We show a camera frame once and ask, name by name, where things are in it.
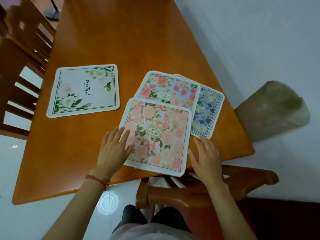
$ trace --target dark pants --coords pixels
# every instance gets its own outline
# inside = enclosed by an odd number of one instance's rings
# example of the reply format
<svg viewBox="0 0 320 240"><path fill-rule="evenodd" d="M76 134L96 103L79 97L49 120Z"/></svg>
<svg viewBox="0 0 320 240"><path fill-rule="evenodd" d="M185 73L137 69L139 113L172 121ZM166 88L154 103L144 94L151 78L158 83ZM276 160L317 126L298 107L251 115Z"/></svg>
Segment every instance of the dark pants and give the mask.
<svg viewBox="0 0 320 240"><path fill-rule="evenodd" d="M175 229L185 230L191 233L189 227L183 219L182 214L174 207L162 208L151 219L151 222L173 227ZM136 209L134 205L129 204L123 209L122 220L112 233L114 233L115 230L127 223L136 223L143 225L147 224L148 221L139 209Z"/></svg>

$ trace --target red bracelet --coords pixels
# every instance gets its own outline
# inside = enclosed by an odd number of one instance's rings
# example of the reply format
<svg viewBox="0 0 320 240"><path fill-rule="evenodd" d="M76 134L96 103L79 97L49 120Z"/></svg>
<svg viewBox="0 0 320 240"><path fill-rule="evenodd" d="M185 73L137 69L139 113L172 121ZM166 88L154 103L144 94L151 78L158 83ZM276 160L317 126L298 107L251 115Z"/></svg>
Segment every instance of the red bracelet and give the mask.
<svg viewBox="0 0 320 240"><path fill-rule="evenodd" d="M108 183L110 182L110 180L106 180L106 179L101 180L101 179L98 179L98 178L96 178L96 177L94 177L92 175L87 175L85 178L86 179L93 179L93 180L98 181L99 183L101 183L104 186L105 189L107 188L107 186L109 186Z"/></svg>

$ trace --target wooden table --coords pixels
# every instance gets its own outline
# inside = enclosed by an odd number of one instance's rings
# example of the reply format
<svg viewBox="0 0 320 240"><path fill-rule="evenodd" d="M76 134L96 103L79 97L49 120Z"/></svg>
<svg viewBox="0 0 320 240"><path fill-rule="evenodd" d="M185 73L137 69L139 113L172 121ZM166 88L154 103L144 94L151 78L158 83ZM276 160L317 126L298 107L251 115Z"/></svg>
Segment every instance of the wooden table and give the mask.
<svg viewBox="0 0 320 240"><path fill-rule="evenodd" d="M100 64L118 66L121 107L48 118L57 68ZM13 204L76 192L97 163L103 135L119 125L128 99L150 70L179 73L222 92L174 0L65 0ZM221 160L255 153L227 98L211 140ZM197 152L193 139L189 148ZM123 166L111 184L154 175Z"/></svg>

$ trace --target person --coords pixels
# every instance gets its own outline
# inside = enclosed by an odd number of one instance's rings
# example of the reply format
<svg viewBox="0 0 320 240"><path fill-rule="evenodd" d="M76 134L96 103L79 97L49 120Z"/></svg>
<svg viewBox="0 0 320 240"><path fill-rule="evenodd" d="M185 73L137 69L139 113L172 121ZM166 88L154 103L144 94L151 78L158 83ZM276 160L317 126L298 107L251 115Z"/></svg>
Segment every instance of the person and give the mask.
<svg viewBox="0 0 320 240"><path fill-rule="evenodd" d="M103 137L98 163L90 171L91 177L84 181L42 240L83 239L95 206L105 190L104 184L122 167L134 148L134 145L126 148L130 131L127 130L124 133L124 129L124 127L115 128ZM224 238L226 240L256 239L233 200L228 186L222 180L218 149L204 137L200 137L200 140L194 138L194 141L198 148L199 159L197 161L188 149L192 167L210 194ZM180 212L173 207L161 209L148 223L139 209L128 205L124 208L122 221L110 237L110 240L114 239L188 240L197 238L191 233Z"/></svg>

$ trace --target floral placemat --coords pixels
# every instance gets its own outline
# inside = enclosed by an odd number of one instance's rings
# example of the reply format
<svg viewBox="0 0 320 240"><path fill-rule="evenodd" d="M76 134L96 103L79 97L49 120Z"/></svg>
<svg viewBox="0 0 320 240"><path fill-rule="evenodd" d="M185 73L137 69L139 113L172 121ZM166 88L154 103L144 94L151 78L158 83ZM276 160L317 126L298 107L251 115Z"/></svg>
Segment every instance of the floral placemat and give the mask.
<svg viewBox="0 0 320 240"><path fill-rule="evenodd" d="M179 74L174 75L189 80ZM195 137L203 136L207 139L212 137L223 101L224 94L222 92L201 84L201 91L191 126L191 135Z"/></svg>
<svg viewBox="0 0 320 240"><path fill-rule="evenodd" d="M187 108L132 98L119 126L135 147L125 165L180 177L187 162L192 113Z"/></svg>
<svg viewBox="0 0 320 240"><path fill-rule="evenodd" d="M118 68L115 64L57 69L48 117L110 111L119 107Z"/></svg>
<svg viewBox="0 0 320 240"><path fill-rule="evenodd" d="M144 77L135 98L149 99L191 110L196 110L200 85L195 81L175 77L174 75L149 71Z"/></svg>

